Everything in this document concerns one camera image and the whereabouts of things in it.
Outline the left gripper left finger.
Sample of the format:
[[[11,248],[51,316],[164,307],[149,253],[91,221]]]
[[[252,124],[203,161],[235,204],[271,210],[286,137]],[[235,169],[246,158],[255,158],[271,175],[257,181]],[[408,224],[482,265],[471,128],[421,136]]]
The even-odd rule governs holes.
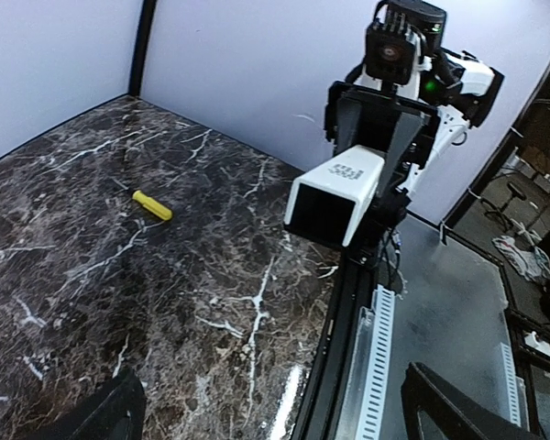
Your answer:
[[[141,439],[147,399],[132,368],[123,368],[55,422],[26,439]]]

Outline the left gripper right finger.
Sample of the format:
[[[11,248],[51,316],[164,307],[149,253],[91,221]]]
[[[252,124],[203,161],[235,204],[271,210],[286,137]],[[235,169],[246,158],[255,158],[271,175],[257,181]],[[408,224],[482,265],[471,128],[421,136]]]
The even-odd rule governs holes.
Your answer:
[[[538,436],[488,411],[421,362],[411,363],[401,385],[407,436],[422,439],[426,413],[449,439],[536,439]]]

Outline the white remote control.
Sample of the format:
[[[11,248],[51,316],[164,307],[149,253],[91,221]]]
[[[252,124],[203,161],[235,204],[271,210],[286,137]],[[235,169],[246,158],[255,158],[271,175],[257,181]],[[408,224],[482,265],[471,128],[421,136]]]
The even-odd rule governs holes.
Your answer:
[[[380,182],[385,159],[356,145],[295,178],[284,226],[329,248],[346,248]]]

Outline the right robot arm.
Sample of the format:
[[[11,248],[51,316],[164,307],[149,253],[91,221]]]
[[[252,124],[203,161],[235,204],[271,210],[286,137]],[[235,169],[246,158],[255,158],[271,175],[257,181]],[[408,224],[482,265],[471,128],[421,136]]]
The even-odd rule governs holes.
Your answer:
[[[325,242],[347,248],[393,229],[442,154],[490,113],[504,76],[442,46],[447,13],[425,1],[379,1],[362,61],[329,90],[324,132],[335,156],[362,148],[383,161],[364,201],[333,199]]]

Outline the yellow handled screwdriver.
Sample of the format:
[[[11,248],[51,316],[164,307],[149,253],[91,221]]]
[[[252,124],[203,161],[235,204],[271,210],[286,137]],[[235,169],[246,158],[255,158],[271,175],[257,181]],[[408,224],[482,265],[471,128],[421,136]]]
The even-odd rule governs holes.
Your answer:
[[[140,204],[145,210],[155,215],[158,219],[167,222],[173,218],[172,210],[160,203],[156,199],[144,194],[141,190],[132,190],[118,179],[112,178],[112,181],[130,194],[133,201]]]

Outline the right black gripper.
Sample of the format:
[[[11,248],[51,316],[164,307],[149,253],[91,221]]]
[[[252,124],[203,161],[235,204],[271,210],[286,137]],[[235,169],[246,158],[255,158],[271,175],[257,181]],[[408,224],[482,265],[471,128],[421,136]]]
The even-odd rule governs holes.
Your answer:
[[[335,156],[357,145],[386,153],[375,193],[376,206],[408,178],[404,161],[424,168],[429,160],[440,116],[435,106],[365,86],[334,82],[324,111],[326,140]]]

